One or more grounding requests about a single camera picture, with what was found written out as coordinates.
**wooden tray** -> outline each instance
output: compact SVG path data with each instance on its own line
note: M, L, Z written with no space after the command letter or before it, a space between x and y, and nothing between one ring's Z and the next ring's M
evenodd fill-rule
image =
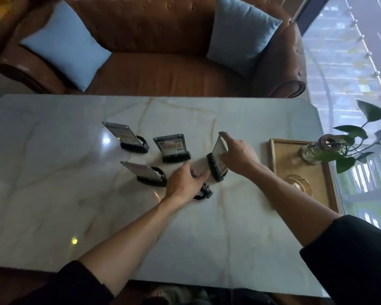
M312 189L312 197L331 210L341 214L328 163L311 165L301 159L299 150L311 141L270 139L271 164L281 179L297 174L306 179Z

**blue throw pillow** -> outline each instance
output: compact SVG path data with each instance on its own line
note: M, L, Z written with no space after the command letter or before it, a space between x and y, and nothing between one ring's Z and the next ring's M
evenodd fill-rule
M281 22L241 0L217 0L207 57L249 76Z
M23 39L21 44L52 63L83 92L111 55L96 42L65 1L56 4L43 29Z

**sofa armrest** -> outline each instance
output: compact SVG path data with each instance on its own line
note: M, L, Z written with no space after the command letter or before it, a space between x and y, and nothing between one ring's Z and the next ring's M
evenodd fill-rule
M306 89L306 61L298 26L290 24L266 47L252 81L253 97L297 97Z
M64 94L65 85L39 56L18 43L9 43L0 55L0 73L37 93Z

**brown leather sofa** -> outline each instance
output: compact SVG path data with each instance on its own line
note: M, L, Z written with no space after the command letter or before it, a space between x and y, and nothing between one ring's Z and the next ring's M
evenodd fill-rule
M57 1L28 14L0 55L0 73L35 92L286 98L306 88L302 39L282 0L244 0L283 21L249 79L206 58L216 0L65 0L112 51L82 93L19 43L45 25Z

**white marble tabletop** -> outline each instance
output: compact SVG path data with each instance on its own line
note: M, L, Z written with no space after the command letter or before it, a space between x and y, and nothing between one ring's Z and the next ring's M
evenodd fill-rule
M129 125L149 153L122 150L102 121ZM248 141L265 164L270 138L322 135L315 107L303 99L2 97L0 266L58 271L164 196L120 161L169 176L180 164L163 164L152 138L183 133L195 167L207 169L221 130ZM323 295L300 244L257 187L233 172L208 183L212 198L176 215L134 279Z

